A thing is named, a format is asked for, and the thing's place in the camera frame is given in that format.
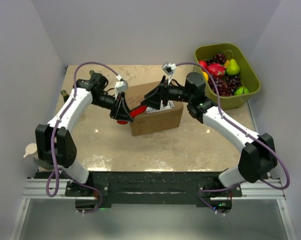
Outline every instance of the cardboard box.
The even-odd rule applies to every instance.
[[[125,94],[129,109],[138,107],[141,101],[144,100],[144,95],[158,86],[159,83],[158,81],[130,86]],[[134,121],[130,123],[131,134],[139,136],[177,128],[180,126],[183,108],[183,103],[176,101],[171,101],[165,109],[160,111],[147,108],[145,112],[136,116]]]

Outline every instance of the green pear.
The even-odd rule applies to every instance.
[[[240,72],[240,66],[237,65],[234,59],[229,61],[228,67],[226,68],[226,72],[228,75],[236,75]]]

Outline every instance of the bottle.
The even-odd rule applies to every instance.
[[[62,90],[60,91],[60,95],[62,95],[62,98],[64,100],[64,103],[66,103],[66,101],[69,99],[70,95],[67,93],[66,90]]]

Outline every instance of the wooden table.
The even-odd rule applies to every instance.
[[[73,86],[77,65],[67,68],[62,89]],[[161,65],[111,65],[130,86],[162,79]],[[115,85],[116,76],[98,65],[83,66],[77,79],[88,80],[89,71],[102,73]],[[192,66],[178,67],[174,78],[182,85]],[[56,113],[64,104],[60,97]],[[232,118],[252,129],[247,105],[226,111]],[[129,124],[119,125],[109,117],[110,111],[90,105],[72,132],[77,158],[89,171],[222,171],[236,166],[240,153],[224,137],[193,119],[184,107],[178,128],[132,136]]]

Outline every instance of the green bin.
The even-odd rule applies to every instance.
[[[239,76],[241,78],[241,83],[244,87],[246,87],[249,90],[249,93],[245,93],[242,95],[234,95],[234,96],[227,96],[227,97],[221,96],[220,97],[221,108],[223,110],[239,108],[243,106],[245,103],[247,103],[247,101],[260,90],[261,83],[258,80],[257,76],[255,75],[254,71],[252,70],[250,64],[244,57],[241,50],[233,44],[220,43],[220,44],[201,46],[195,51],[195,61],[196,63],[198,63],[199,60],[211,59],[218,53],[224,53],[227,60],[232,59],[232,57],[235,59],[236,63],[240,68]],[[202,69],[198,66],[195,66],[194,70],[198,73],[203,74]],[[208,98],[210,98],[211,100],[217,103],[217,95],[213,93],[213,91],[211,90],[208,84],[206,84],[206,95]]]

